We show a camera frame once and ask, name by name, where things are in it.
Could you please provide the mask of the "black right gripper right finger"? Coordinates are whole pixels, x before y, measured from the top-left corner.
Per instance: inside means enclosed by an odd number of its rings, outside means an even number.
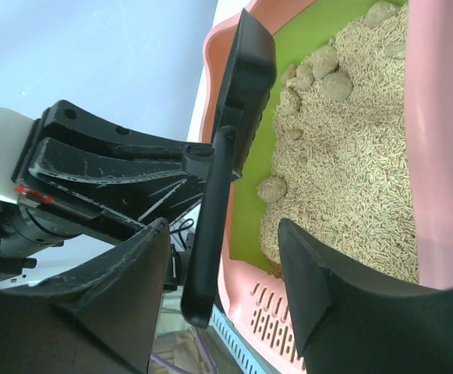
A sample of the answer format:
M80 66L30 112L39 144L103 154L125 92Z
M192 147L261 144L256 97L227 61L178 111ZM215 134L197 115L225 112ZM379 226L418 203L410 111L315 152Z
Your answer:
M278 246L308 373L453 373L453 288L380 273L289 219Z

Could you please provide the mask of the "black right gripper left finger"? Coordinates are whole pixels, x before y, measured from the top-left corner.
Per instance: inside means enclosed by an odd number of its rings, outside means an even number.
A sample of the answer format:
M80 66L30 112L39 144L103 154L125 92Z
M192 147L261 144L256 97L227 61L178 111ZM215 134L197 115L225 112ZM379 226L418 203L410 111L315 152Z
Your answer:
M0 373L145 373L169 257L158 218L36 286L0 290Z

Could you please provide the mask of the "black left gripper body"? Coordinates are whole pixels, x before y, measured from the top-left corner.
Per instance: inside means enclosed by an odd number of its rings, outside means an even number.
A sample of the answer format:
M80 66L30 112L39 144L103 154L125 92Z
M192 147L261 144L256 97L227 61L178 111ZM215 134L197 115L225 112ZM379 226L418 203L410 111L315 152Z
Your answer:
M104 176L116 143L129 135L118 125L68 101L36 120L0 108L0 282L36 266L36 254L87 235L111 245L111 256L132 248L133 230L111 219L93 198L62 184L91 185Z

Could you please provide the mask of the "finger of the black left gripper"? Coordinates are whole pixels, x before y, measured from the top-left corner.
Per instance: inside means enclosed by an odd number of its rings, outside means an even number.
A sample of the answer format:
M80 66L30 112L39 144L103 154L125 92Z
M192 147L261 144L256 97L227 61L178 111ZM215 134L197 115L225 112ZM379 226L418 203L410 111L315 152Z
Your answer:
M34 152L38 164L180 161L186 150L196 156L212 153L208 143L187 143L130 130L65 100L53 105L44 120Z
M187 172L204 143L139 136L132 143L88 136L39 136L27 142L12 180L44 217L73 222L84 234L134 234L159 217L173 224L195 208L205 181Z

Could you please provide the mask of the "black litter scoop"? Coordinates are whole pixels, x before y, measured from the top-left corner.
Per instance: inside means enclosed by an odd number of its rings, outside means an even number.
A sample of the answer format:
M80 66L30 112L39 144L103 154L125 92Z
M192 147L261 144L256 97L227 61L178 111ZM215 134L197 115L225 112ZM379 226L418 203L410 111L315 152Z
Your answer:
M194 327L208 326L218 287L218 270L230 185L243 165L277 78L274 38L249 12L241 11L214 115L211 154L187 146L182 166L205 181L181 311Z

